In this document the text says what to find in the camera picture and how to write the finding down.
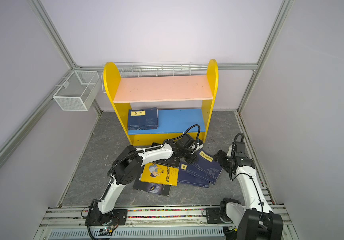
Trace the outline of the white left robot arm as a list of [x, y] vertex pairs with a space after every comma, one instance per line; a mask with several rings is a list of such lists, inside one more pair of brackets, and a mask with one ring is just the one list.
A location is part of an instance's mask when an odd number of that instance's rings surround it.
[[103, 226], [114, 218], [120, 219], [113, 213], [116, 201], [125, 186], [135, 180], [144, 165], [170, 159], [193, 162], [195, 154], [203, 147], [203, 142], [199, 139], [200, 130], [200, 125], [195, 124], [182, 135], [166, 139], [160, 145], [147, 148], [135, 148], [133, 145], [126, 147], [107, 172], [109, 183], [102, 196], [92, 200], [85, 217], [85, 226]]

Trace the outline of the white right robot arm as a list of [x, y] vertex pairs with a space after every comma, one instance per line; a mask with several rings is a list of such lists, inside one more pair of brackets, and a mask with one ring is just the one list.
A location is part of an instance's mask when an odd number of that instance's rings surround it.
[[284, 223], [273, 212], [263, 196], [257, 179], [254, 161], [246, 154], [244, 134], [236, 134], [228, 152], [218, 151], [213, 159], [229, 174], [231, 181], [238, 180], [245, 207], [237, 200], [224, 198], [220, 202], [220, 219], [233, 223], [238, 240], [280, 240]]

